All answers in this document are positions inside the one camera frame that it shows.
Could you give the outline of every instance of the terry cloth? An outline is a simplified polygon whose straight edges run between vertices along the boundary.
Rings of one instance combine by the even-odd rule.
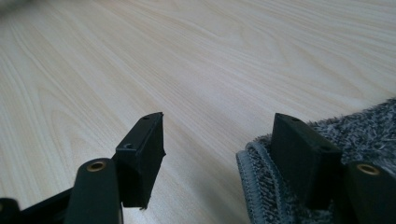
[[[310,122],[333,142],[341,162],[370,161],[396,178],[396,98],[360,113]],[[329,210],[310,210],[299,203],[269,155],[271,134],[260,136],[236,153],[251,223],[332,223]]]

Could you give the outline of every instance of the fluffy gray cloth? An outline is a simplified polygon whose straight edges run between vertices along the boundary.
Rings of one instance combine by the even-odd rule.
[[[339,119],[309,125],[343,150],[342,163],[370,161],[396,178],[396,98]],[[251,223],[332,223],[329,210],[301,205],[272,162],[271,135],[236,154]]]

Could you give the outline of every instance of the brass insert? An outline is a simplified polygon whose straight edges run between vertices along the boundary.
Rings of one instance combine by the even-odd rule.
[[[379,175],[379,170],[376,169],[374,166],[367,165],[367,164],[359,164],[358,169],[364,172],[367,175]]]
[[[88,165],[87,170],[89,172],[97,172],[105,169],[106,162],[105,161],[96,161]]]

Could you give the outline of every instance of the wooden surface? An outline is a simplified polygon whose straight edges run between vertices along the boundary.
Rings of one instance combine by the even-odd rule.
[[[73,186],[142,116],[167,156],[125,223],[247,223],[235,153],[303,120],[396,95],[394,1],[3,1],[0,197]]]

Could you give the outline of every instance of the light wood table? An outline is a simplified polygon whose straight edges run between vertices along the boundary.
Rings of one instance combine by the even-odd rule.
[[[125,223],[247,223],[234,155],[275,112],[326,119],[396,95],[390,0],[14,3],[0,5],[0,197],[22,209],[162,111],[167,156]]]

